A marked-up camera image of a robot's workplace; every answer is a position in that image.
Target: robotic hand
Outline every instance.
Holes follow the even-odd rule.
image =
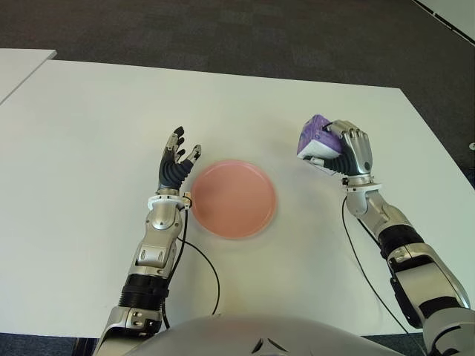
[[[351,177],[371,173],[373,155],[365,132],[351,122],[341,120],[331,122],[324,130],[339,137],[342,149],[340,156],[324,160],[325,168]]]
[[[201,156],[201,146],[196,145],[193,147],[193,151],[191,151],[182,162],[178,162],[182,155],[185,154],[185,150],[178,151],[181,144],[185,142],[183,138],[184,133],[185,131],[180,126],[168,138],[165,150],[163,150],[162,161],[160,162],[157,193],[161,189],[179,191],[183,181],[191,172],[193,165]]]
[[[379,193],[381,185],[371,176],[368,135],[348,121],[331,122],[324,130],[339,137],[341,155],[308,160],[347,176],[342,180],[347,208],[377,239],[408,323],[423,327],[425,345],[432,355],[473,355],[475,312],[469,309],[467,293],[406,216]]]
[[[161,306],[168,296],[177,250],[175,241],[183,225],[180,211],[190,208],[190,199],[180,196],[180,187],[201,155],[201,146],[196,145],[180,162],[185,153],[179,151],[185,141],[183,134],[183,128],[177,128],[163,151],[157,193],[148,199],[150,212],[145,220],[145,236],[135,252],[119,305],[111,310],[95,355],[123,354],[160,330]]]

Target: gray carpet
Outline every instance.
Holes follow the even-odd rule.
[[[1,0],[0,47],[52,48],[57,59],[76,61],[398,87],[474,180],[468,145],[475,141],[475,48],[411,0]],[[405,336],[374,340],[419,355]],[[0,355],[69,355],[72,345],[0,334]]]
[[[412,334],[412,336],[420,345],[424,345],[421,334]],[[367,336],[366,338],[401,352],[403,355],[422,356],[422,353],[407,335]],[[72,337],[40,337],[0,333],[0,355],[71,356],[75,342],[76,339]]]

